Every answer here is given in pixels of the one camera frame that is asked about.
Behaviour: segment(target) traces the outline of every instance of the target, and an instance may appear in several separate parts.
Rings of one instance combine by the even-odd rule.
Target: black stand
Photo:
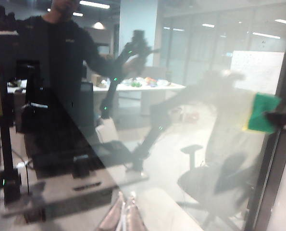
[[[9,133],[9,125],[12,122],[9,118],[12,109],[8,107],[7,82],[4,81],[0,71],[0,95],[2,115],[0,115],[0,138],[3,153],[4,170],[0,172],[0,189],[4,189],[4,204],[20,199],[21,176],[16,168],[13,168],[12,145]]]

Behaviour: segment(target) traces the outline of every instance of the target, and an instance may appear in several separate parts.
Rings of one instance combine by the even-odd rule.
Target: metal frame
[[[276,95],[283,99],[280,109],[286,111],[286,52]],[[279,131],[267,141],[245,230],[267,230],[285,165],[286,133]]]

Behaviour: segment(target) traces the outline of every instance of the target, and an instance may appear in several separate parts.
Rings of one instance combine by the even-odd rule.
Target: white table
[[[132,86],[126,86],[125,84],[119,84],[117,86],[116,91],[117,92],[142,92],[141,97],[141,114],[142,115],[149,115],[149,108],[152,104],[160,103],[166,99],[166,93],[168,91],[178,91],[184,89],[185,86],[171,83],[169,86],[141,86],[139,88],[132,87]],[[94,98],[99,98],[97,94],[105,93],[108,91],[109,88],[99,88],[94,86]],[[94,108],[98,109],[100,106],[101,100],[94,99]]]

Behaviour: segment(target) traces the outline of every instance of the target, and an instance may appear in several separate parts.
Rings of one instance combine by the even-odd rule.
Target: man's arm
[[[109,78],[122,76],[122,65],[117,64],[114,60],[107,60],[101,57],[97,45],[86,31],[82,31],[81,36],[82,46],[84,46],[83,57],[90,69]]]

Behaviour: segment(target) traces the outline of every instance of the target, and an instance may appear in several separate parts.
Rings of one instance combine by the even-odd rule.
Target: black device
[[[286,132],[286,113],[266,112],[264,115],[270,123]]]
[[[0,31],[15,31],[16,19],[14,13],[6,15],[5,8],[0,6]]]

